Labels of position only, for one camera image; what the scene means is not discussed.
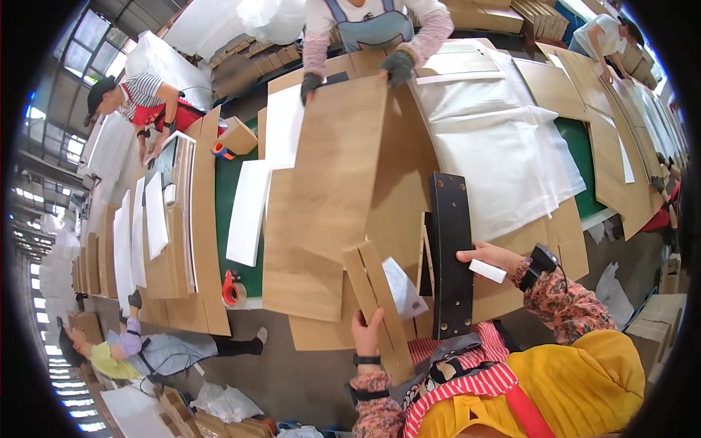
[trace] worker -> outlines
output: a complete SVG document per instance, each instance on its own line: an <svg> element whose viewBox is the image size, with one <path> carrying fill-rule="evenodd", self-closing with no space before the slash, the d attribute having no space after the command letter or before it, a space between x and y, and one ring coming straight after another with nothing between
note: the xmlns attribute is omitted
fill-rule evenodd
<svg viewBox="0 0 701 438"><path fill-rule="evenodd" d="M422 24L416 36L407 7ZM380 65L380 76L395 88L408 81L412 69L422 67L454 29L450 13L438 0L308 0L302 104L311 100L325 77L324 62L334 26L338 26L348 53L399 44Z"/></svg>
<svg viewBox="0 0 701 438"><path fill-rule="evenodd" d="M594 70L606 82L611 82L611 72L604 59L606 56L610 57L624 79L632 81L618 56L619 53L623 54L626 42L632 47L645 45L643 34L635 23L624 17L618 17L617 21L608 14L601 14L574 31L569 50L599 61Z"/></svg>
<svg viewBox="0 0 701 438"><path fill-rule="evenodd" d="M85 126L95 122L96 116L112 114L115 111L127 119L137 133L139 142L139 162L144 164L146 153L158 156L165 140L177 130L184 132L194 121L205 115L181 98L178 89L165 83L150 73L130 76L116 84L114 76L100 79L88 93L88 116ZM147 127L151 124L160 133L147 151L146 138L150 137ZM218 135L224 132L219 126Z"/></svg>
<svg viewBox="0 0 701 438"><path fill-rule="evenodd" d="M390 378L375 360L383 309L367 324L357 311L351 332L358 377L350 382L360 412L355 436L590 437L621 431L642 405L645 374L633 342L594 292L567 280L560 268L541 272L535 259L474 245L457 252L457 259L505 270L524 291L525 308L554 330L558 345L518 352L497 321L480 322L471 334L444 343L409 343L415 363L426 358L423 373L389 388ZM432 343L439 345L431 354Z"/></svg>
<svg viewBox="0 0 701 438"><path fill-rule="evenodd" d="M170 376L208 357L260 355L268 340L265 327L251 341L185 331L142 336L138 319L142 299L138 291L129 296L129 305L125 330L119 335L110 331L107 341L97 345L87 342L83 331L66 330L59 321L58 342L66 361L74 367L90 361L110 378Z"/></svg>

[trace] hair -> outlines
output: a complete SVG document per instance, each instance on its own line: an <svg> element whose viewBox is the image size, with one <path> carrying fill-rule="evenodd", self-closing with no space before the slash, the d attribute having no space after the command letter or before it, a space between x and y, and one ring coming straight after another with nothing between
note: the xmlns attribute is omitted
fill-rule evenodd
<svg viewBox="0 0 701 438"><path fill-rule="evenodd" d="M61 327L61 333L58 335L58 345L61 347L63 358L73 367L79 367L88 361L87 357L73 348L73 341L68 337L65 327Z"/></svg>
<svg viewBox="0 0 701 438"><path fill-rule="evenodd" d="M618 21L620 21L620 24L628 29L628 33L635 38L635 41L637 41L638 44L645 46L645 38L643 38L643 32L640 32L638 25L627 18L621 17L620 15L618 16Z"/></svg>

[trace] yellow shirt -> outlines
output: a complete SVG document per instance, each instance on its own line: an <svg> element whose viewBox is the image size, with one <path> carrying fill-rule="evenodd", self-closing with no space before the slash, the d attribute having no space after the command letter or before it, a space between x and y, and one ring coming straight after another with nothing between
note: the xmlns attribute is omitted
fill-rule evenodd
<svg viewBox="0 0 701 438"><path fill-rule="evenodd" d="M512 353L506 363L556 437L621 430L643 403L640 357L630 338L619 331L592 331L571 347L540 345ZM426 413L418 436L454 438L474 424L526 438L503 395L464 395L438 402Z"/></svg>
<svg viewBox="0 0 701 438"><path fill-rule="evenodd" d="M141 373L132 367L129 362L121 360L117 362L112 359L109 351L109 344L103 342L93 345L93 352L90 354L90 361L95 368L105 376L112 378L137 378Z"/></svg>

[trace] black pants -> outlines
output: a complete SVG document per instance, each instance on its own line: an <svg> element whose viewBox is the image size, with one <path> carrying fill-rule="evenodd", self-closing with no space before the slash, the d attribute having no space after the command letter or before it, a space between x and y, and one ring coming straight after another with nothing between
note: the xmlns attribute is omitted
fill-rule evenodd
<svg viewBox="0 0 701 438"><path fill-rule="evenodd" d="M263 342L258 338L251 341L232 341L228 336L210 335L217 344L218 357L238 355L260 355L263 353Z"/></svg>

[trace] black cap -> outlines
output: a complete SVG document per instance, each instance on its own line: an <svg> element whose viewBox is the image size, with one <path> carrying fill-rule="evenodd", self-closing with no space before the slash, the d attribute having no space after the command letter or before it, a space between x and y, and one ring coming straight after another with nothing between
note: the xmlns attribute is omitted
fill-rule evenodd
<svg viewBox="0 0 701 438"><path fill-rule="evenodd" d="M114 83L114 76L100 79L93 85L88 93L88 116L84 121L85 126L90 125L90 120L95 115L97 107L102 103L102 95L114 90L117 85Z"/></svg>

